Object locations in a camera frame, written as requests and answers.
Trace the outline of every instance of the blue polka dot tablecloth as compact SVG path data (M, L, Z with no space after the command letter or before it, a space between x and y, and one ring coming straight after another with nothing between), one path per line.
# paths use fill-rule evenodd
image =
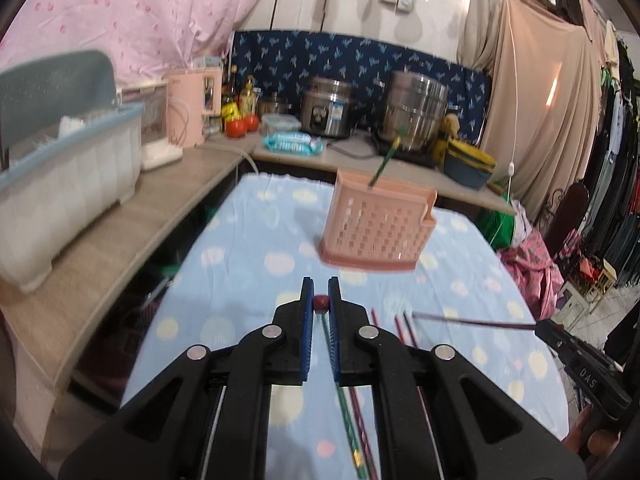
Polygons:
M405 311L531 323L511 277L464 216L435 210L437 227L411 272L359 272L318 259L333 187L288 176L247 175L191 248L143 342L123 402L193 344L236 344L271 321L277 305L296 300L304 276L326 294L338 276L342 297L376 311L396 333ZM533 333L416 322L422 348L454 346L551 433L568 432L564 388L548 349ZM269 418L269 480L354 480L328 350L314 319L311 370L302 386L274 386ZM372 448L369 387L358 388Z

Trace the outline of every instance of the metal rivet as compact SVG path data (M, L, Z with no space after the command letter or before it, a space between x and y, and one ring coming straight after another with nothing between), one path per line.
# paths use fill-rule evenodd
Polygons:
M456 356L456 351L449 345L440 345L436 347L436 357L443 361L451 361Z
M375 339L378 337L380 332L378 332L378 329L374 326L365 325L360 327L358 333L360 334L360 337L363 337L364 339Z
M275 339L282 334L282 329L277 325L267 325L262 329L262 335L269 339Z
M192 361L199 361L207 355L207 349L202 345L194 345L187 350L187 357Z

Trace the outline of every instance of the human hand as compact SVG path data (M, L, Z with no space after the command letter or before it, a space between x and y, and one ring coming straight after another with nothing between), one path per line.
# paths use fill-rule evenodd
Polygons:
M562 441L562 443L574 453L578 453L580 451L582 430L591 416L591 411L592 406L589 404L580 412L578 420L575 421L575 424L569 430L568 435ZM587 441L587 448L589 449L589 453L593 456L596 456L601 460L606 460L616 449L619 441L617 434L612 433L611 431L598 430L589 437L589 440Z

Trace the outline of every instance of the pink plastic basket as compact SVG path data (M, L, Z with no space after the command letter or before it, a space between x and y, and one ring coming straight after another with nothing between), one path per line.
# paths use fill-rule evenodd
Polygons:
M338 170L329 216L318 247L329 265L367 270L411 270L436 227L435 189Z

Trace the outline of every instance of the tomato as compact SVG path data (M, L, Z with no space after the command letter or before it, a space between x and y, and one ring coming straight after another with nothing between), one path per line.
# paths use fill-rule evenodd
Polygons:
M248 132L254 132L255 130L258 129L258 126L260 126L260 120L258 119L258 116L255 114L250 114L245 116L243 121L244 121L244 124L246 124L246 130Z
M246 133L246 124L242 119L227 121L225 123L225 131L227 137L242 137Z

